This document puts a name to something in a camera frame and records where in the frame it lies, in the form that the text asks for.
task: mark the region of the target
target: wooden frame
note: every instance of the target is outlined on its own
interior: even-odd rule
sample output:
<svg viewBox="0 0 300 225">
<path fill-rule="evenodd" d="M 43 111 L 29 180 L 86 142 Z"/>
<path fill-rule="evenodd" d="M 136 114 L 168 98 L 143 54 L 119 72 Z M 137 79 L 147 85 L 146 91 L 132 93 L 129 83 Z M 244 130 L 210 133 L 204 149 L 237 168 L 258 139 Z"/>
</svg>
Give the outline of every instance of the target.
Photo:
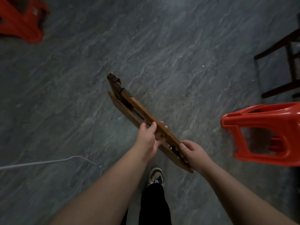
<svg viewBox="0 0 300 225">
<path fill-rule="evenodd" d="M 113 73 L 107 75 L 112 92 L 108 92 L 114 106 L 137 128 L 140 127 L 143 120 L 148 125 L 153 121 L 157 124 L 157 132 L 160 132 L 167 139 L 166 144 L 162 144 L 159 149 L 177 166 L 193 173 L 190 165 L 181 158 L 179 152 L 180 141 L 169 132 L 157 119 L 155 119 L 147 110 L 121 85 L 121 80 Z"/>
</svg>

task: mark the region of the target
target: red plastic stool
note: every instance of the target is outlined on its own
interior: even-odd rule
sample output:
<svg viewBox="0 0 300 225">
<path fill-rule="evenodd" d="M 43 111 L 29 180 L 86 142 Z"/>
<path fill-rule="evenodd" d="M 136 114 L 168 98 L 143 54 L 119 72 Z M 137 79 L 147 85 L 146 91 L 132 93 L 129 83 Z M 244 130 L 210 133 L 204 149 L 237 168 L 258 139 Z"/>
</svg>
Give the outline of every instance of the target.
<svg viewBox="0 0 300 225">
<path fill-rule="evenodd" d="M 28 0 L 28 7 L 20 13 L 13 4 L 17 0 L 0 0 L 0 34 L 18 36 L 29 43 L 39 43 L 44 34 L 39 28 L 41 18 L 49 13 L 41 0 Z"/>
<path fill-rule="evenodd" d="M 221 118 L 221 127 L 230 130 L 238 151 L 233 155 L 240 161 L 253 161 L 281 166 L 300 166 L 300 102 L 276 105 L 248 106 Z M 276 155 L 252 153 L 240 128 L 266 128 L 272 137 L 270 151 Z"/>
</svg>

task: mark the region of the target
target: white cable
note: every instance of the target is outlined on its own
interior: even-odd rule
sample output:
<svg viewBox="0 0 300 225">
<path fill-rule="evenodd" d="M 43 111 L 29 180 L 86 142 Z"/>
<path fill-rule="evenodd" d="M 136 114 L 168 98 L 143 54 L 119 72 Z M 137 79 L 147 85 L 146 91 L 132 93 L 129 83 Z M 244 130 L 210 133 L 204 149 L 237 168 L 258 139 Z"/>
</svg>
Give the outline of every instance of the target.
<svg viewBox="0 0 300 225">
<path fill-rule="evenodd" d="M 1 170 L 10 170 L 10 169 L 16 169 L 16 168 L 21 168 L 21 167 L 25 167 L 25 166 L 34 166 L 34 165 L 41 165 L 41 164 L 47 164 L 47 163 L 59 163 L 59 162 L 65 162 L 65 161 L 68 161 L 72 158 L 82 158 L 94 165 L 97 165 L 98 168 L 101 168 L 103 167 L 104 165 L 99 165 L 93 161 L 90 161 L 89 159 L 87 158 L 84 158 L 82 156 L 71 156 L 67 159 L 61 159 L 61 160 L 50 160 L 50 161 L 41 161 L 41 162 L 29 162 L 29 163 L 22 163 L 22 164 L 16 164 L 16 165 L 9 165 L 9 166 L 0 166 L 0 171 Z"/>
</svg>

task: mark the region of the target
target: sneaker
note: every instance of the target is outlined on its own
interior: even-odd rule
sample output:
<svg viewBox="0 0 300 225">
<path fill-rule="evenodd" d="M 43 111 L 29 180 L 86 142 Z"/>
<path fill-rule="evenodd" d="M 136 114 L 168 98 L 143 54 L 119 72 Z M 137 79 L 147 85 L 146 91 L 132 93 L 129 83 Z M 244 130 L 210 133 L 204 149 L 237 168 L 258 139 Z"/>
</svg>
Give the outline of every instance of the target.
<svg viewBox="0 0 300 225">
<path fill-rule="evenodd" d="M 164 182 L 164 179 L 163 179 L 163 172 L 158 167 L 153 168 L 152 171 L 149 174 L 148 186 L 153 184 L 153 183 L 159 183 L 162 186 L 165 186 L 165 182 Z"/>
</svg>

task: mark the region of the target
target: person's left hand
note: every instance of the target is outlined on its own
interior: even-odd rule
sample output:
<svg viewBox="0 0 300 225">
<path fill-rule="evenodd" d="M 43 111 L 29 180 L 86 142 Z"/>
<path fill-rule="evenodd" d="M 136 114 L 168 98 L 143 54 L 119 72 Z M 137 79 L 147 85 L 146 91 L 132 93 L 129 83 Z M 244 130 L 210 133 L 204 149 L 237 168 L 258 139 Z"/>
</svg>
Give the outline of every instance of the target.
<svg viewBox="0 0 300 225">
<path fill-rule="evenodd" d="M 161 137 L 161 133 L 156 131 L 156 123 L 153 122 L 152 125 L 147 129 L 147 125 L 143 122 L 140 126 L 139 132 L 137 133 L 137 139 L 133 145 L 134 148 L 144 152 L 144 157 L 149 162 L 155 156 L 157 148 L 166 139 Z"/>
</svg>

